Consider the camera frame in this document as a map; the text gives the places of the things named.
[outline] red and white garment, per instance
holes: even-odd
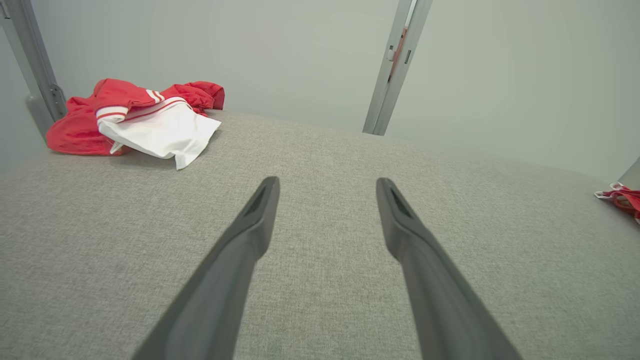
[[[222,109],[224,89],[199,81],[157,92],[105,79],[89,98],[72,97],[68,114],[47,132],[47,145],[81,155],[121,155],[130,148],[158,158],[175,156],[176,168],[204,150],[220,122],[205,109]]]
[[[598,199],[613,201],[613,204],[622,211],[634,216],[640,224],[640,191],[631,190],[621,183],[615,182],[609,185],[611,191],[595,192]]]

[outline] red garment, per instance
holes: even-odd
[[[631,190],[621,183],[613,183],[609,186],[613,189],[612,191],[596,192],[596,197],[613,201],[618,209],[633,215],[640,224],[640,191]]]
[[[68,113],[47,131],[47,146],[58,152],[76,155],[122,155],[131,149],[123,146],[110,154],[113,140],[98,132],[96,113],[104,108],[122,115],[132,110],[159,104],[171,97],[181,97],[193,111],[205,115],[205,109],[222,110],[225,91],[206,81],[173,85],[163,92],[140,88],[117,79],[100,80],[87,98],[74,96],[67,101]],[[101,112],[100,117],[112,115]]]

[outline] gray fabric surface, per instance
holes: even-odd
[[[282,192],[239,359],[420,356],[376,178],[393,179],[526,359],[638,359],[640,227],[562,170],[214,111],[173,160],[44,154],[0,181],[2,358],[129,357],[262,178]]]

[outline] white fabric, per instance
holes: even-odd
[[[177,170],[187,167],[207,147],[221,122],[196,114],[172,97],[155,106],[98,120],[101,134],[115,141],[111,153],[126,145],[157,158],[175,156]]]

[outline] red jacket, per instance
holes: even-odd
[[[117,108],[125,115],[131,110],[158,104],[171,97],[181,97],[193,111],[205,115],[205,109],[222,110],[225,91],[206,81],[173,85],[162,92],[140,88],[117,79],[100,80],[87,98],[74,96],[67,101],[68,113],[47,132],[47,146],[58,152],[76,155],[122,155],[131,149],[122,147],[110,154],[113,140],[98,132],[96,112]]]

